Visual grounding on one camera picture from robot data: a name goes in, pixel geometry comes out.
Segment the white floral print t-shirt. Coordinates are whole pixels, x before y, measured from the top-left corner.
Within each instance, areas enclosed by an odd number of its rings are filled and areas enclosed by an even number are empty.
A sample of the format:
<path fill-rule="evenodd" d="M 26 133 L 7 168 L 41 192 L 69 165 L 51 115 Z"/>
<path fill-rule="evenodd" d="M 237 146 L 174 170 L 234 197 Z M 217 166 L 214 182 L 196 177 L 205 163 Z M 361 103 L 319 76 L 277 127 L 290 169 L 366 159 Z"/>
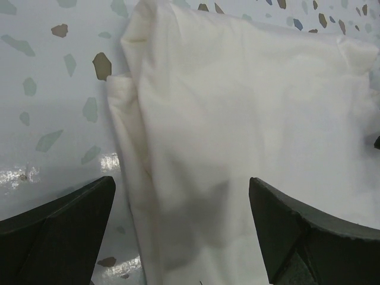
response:
<path fill-rule="evenodd" d="M 148 284 L 267 284 L 258 177 L 379 227 L 374 44 L 140 1 L 107 79 Z"/>

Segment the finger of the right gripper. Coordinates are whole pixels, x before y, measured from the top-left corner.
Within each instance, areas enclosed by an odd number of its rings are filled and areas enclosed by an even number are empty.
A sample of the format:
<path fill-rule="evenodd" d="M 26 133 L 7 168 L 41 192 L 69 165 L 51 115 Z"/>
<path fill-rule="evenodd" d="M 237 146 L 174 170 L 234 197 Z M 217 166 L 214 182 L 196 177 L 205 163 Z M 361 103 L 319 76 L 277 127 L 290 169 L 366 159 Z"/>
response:
<path fill-rule="evenodd" d="M 380 136 L 375 140 L 373 147 L 377 150 L 380 150 Z"/>

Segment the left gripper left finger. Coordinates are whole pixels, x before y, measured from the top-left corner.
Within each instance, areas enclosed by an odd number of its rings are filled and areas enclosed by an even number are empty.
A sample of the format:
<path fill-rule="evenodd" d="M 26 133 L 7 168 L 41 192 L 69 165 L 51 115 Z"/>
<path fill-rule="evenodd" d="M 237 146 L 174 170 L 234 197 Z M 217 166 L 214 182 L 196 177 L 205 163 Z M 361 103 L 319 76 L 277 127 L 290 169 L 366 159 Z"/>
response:
<path fill-rule="evenodd" d="M 115 191 L 104 176 L 1 221 L 1 284 L 90 284 Z"/>

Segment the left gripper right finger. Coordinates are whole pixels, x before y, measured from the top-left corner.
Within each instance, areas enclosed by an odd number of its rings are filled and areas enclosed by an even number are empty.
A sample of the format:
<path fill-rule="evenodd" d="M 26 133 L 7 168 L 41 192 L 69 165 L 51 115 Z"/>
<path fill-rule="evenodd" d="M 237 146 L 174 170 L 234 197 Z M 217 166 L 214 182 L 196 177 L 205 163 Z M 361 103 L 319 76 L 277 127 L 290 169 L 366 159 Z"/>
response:
<path fill-rule="evenodd" d="M 379 230 L 334 217 L 258 178 L 249 200 L 270 284 L 379 284 Z"/>

